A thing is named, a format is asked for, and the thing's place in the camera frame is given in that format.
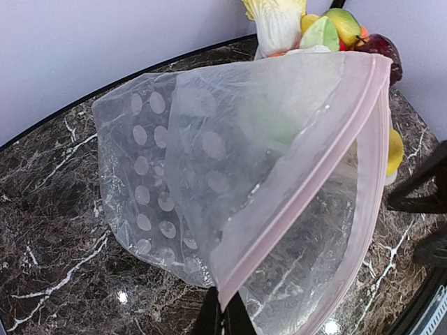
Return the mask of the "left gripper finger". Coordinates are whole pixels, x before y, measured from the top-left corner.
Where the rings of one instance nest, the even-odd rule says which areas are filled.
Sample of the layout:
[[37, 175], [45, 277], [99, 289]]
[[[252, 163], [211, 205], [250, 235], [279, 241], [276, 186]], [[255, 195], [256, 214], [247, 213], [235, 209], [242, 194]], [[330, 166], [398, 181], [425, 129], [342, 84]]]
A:
[[221, 307], [215, 287], [208, 290], [204, 308], [204, 334], [255, 335], [256, 331], [242, 302], [236, 293], [227, 307]]

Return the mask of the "clear dotted zip top bag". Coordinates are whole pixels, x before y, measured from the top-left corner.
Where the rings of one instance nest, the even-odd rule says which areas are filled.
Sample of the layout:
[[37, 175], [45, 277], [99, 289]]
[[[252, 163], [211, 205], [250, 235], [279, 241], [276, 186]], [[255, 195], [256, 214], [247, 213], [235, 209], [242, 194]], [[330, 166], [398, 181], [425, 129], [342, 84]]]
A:
[[147, 73], [92, 105], [105, 215], [137, 258], [315, 334], [361, 267], [386, 180], [389, 58], [298, 51]]

